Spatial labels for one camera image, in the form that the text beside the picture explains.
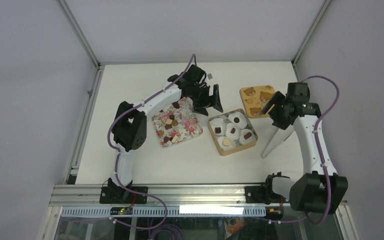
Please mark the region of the silver square tin lid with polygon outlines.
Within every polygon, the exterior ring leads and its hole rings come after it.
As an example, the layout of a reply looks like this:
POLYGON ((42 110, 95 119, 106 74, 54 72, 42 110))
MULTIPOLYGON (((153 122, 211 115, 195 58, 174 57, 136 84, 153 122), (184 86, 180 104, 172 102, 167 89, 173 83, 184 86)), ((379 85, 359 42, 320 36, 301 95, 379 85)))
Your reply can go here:
POLYGON ((250 119, 267 118, 269 114, 261 114, 262 109, 275 94, 272 85, 243 87, 239 90, 245 113, 250 119))

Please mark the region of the gold square tin box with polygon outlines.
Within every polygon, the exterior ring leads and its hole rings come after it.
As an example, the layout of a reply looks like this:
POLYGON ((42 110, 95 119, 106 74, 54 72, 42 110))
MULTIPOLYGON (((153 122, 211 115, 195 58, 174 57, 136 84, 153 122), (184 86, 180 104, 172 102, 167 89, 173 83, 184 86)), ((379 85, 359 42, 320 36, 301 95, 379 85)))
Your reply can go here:
POLYGON ((221 156, 251 148, 258 141, 258 135, 243 109, 210 117, 207 127, 221 156))

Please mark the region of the white dome chocolate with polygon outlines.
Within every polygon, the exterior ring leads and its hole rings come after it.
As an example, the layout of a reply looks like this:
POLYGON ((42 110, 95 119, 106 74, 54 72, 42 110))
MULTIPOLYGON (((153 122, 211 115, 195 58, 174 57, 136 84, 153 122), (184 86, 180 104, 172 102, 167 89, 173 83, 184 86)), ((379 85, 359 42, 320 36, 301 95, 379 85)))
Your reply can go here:
POLYGON ((228 147, 231 145, 231 141, 227 138, 225 138, 223 141, 222 141, 222 144, 225 146, 225 147, 228 147))

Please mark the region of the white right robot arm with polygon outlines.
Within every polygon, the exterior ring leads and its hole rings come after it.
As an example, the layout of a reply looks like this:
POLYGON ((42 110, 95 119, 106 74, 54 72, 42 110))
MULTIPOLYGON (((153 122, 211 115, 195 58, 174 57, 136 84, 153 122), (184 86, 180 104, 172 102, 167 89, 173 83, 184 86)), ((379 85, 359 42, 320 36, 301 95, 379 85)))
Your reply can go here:
POLYGON ((278 129, 293 127, 303 160, 303 175, 297 181, 280 173, 268 175, 261 186, 263 198, 269 203, 287 199, 293 210, 307 214, 333 214, 348 180, 332 164, 323 137, 323 115, 319 105, 310 101, 308 84, 289 83, 286 94, 277 91, 262 112, 278 129))

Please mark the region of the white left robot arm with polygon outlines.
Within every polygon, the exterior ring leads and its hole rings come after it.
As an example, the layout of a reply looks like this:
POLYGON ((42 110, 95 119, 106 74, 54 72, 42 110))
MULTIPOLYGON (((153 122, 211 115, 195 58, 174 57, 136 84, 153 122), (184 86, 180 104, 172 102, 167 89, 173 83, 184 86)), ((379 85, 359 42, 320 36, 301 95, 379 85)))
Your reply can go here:
POLYGON ((192 111, 208 116, 208 108, 223 112, 218 84, 206 83, 207 73, 195 64, 190 64, 180 74, 167 79, 159 91, 137 104, 123 101, 119 104, 115 119, 107 132, 107 142, 116 151, 114 171, 108 180, 111 197, 118 203, 129 200, 134 190, 133 153, 147 138, 147 122, 150 117, 165 107, 183 99, 192 101, 192 111))

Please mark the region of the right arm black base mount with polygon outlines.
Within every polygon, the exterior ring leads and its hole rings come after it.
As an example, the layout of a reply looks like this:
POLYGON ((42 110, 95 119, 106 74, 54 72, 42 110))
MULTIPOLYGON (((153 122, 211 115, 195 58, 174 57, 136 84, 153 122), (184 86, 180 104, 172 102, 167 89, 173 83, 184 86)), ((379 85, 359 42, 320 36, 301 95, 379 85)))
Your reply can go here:
POLYGON ((269 174, 264 182, 258 185, 246 185, 244 196, 247 204, 281 203, 290 198, 290 189, 294 181, 281 172, 269 174))

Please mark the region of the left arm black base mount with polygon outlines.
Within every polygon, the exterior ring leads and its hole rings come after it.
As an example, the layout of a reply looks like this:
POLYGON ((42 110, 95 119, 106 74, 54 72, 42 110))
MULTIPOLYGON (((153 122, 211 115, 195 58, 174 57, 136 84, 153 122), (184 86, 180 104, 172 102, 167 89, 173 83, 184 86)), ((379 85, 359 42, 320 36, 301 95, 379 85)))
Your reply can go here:
POLYGON ((139 192, 132 193, 126 191, 124 188, 117 186, 111 178, 106 180, 101 186, 101 192, 99 197, 100 204, 146 204, 148 197, 143 194, 148 193, 148 187, 146 186, 132 186, 132 183, 127 185, 128 189, 139 192))

